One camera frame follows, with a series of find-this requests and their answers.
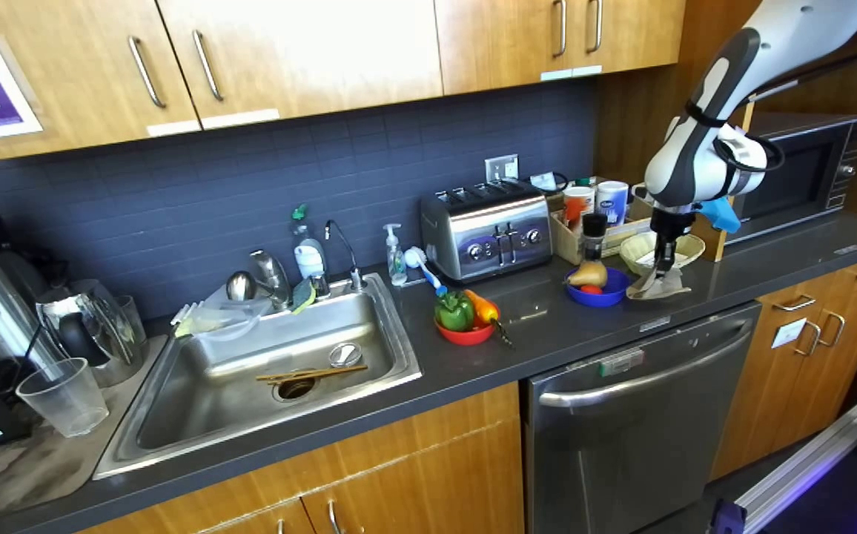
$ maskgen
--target sink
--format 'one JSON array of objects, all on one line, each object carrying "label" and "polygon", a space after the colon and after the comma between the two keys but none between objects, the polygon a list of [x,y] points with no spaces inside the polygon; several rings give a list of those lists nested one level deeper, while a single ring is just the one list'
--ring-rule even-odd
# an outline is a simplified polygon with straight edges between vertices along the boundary
[{"label": "sink", "polygon": [[[384,281],[375,274],[362,279],[362,291],[331,285],[301,311],[168,339],[95,480],[418,380],[418,355]],[[277,386],[263,380],[349,366],[362,370]]]}]

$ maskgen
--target dishwasher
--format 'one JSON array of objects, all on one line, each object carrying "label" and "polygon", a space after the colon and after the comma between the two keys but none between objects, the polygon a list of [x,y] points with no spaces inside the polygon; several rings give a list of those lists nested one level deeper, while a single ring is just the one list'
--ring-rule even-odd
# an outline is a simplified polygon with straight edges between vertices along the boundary
[{"label": "dishwasher", "polygon": [[755,303],[525,383],[529,534],[630,534],[694,505],[724,434]]}]

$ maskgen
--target wooden cabinet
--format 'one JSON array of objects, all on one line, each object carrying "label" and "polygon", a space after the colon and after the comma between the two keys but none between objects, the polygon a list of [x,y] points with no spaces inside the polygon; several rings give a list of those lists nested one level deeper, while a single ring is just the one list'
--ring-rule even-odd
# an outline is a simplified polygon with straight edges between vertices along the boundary
[{"label": "wooden cabinet", "polygon": [[442,96],[432,0],[159,0],[205,127]]},{"label": "wooden cabinet", "polygon": [[42,122],[3,137],[0,158],[197,131],[151,0],[0,0],[0,51]]},{"label": "wooden cabinet", "polygon": [[458,404],[271,462],[88,527],[116,530],[522,530],[518,392]]},{"label": "wooden cabinet", "polygon": [[[764,293],[710,477],[724,477],[830,422],[857,370],[857,263]],[[773,348],[783,327],[790,343]]]},{"label": "wooden cabinet", "polygon": [[443,91],[669,64],[685,0],[435,0]]}]

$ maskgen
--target dark blue backsplash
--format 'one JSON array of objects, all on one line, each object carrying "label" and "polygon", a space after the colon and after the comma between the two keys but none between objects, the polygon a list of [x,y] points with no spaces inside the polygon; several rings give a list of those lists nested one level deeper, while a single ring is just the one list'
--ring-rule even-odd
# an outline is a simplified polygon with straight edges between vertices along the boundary
[{"label": "dark blue backsplash", "polygon": [[[0,164],[12,236],[64,257],[74,279],[168,317],[248,268],[263,247],[291,263],[286,210],[335,219],[357,263],[378,263],[381,223],[418,244],[418,196],[483,179],[483,158],[518,153],[522,174],[590,173],[587,79],[418,101],[215,134]],[[331,271],[347,263],[335,248]]]}]

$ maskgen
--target cabinet handle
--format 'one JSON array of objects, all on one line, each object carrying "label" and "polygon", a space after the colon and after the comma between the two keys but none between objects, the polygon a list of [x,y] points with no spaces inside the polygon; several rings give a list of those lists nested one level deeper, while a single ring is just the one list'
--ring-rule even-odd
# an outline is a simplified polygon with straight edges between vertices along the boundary
[{"label": "cabinet handle", "polygon": [[817,323],[805,320],[804,330],[801,330],[801,339],[804,339],[805,330],[811,333],[811,340],[808,340],[805,349],[804,349],[804,348],[793,348],[790,352],[796,352],[796,355],[811,355],[811,352],[817,349],[817,339],[820,339]]},{"label": "cabinet handle", "polygon": [[817,343],[820,343],[820,348],[835,348],[835,343],[841,340],[844,317],[835,315],[835,311],[824,311],[820,333],[827,333],[830,320],[835,320],[839,330],[835,330],[833,340],[827,340],[824,334],[817,334]]},{"label": "cabinet handle", "polygon": [[343,527],[338,523],[335,499],[329,499],[329,527],[331,527],[331,534],[343,534]]},{"label": "cabinet handle", "polygon": [[605,45],[605,0],[587,0],[587,5],[590,5],[593,23],[590,23],[590,38],[587,38],[583,53],[596,53]]},{"label": "cabinet handle", "polygon": [[801,308],[808,308],[808,306],[816,306],[816,297],[801,293],[801,297],[793,297],[793,300],[787,300],[787,303],[776,303],[776,306],[770,306],[770,308],[776,308],[776,311],[783,311],[783,315],[790,315],[790,311],[801,311]]},{"label": "cabinet handle", "polygon": [[196,51],[196,58],[197,58],[200,73],[208,76],[211,96],[212,96],[215,101],[221,101],[221,91],[218,91],[215,73],[212,73],[212,69],[211,69],[211,57],[208,57],[208,45],[205,45],[200,30],[193,30],[193,51]]},{"label": "cabinet handle", "polygon": [[552,58],[564,57],[569,51],[569,0],[552,4]]},{"label": "cabinet handle", "polygon": [[135,73],[138,73],[138,79],[142,79],[142,88],[147,91],[147,99],[153,101],[153,107],[166,110],[166,101],[159,99],[156,84],[153,84],[153,76],[151,76],[151,72],[147,72],[147,61],[145,61],[145,57],[142,57],[142,42],[138,42],[135,35],[126,35],[126,47],[131,47],[131,58],[134,58],[134,64],[135,64]]}]

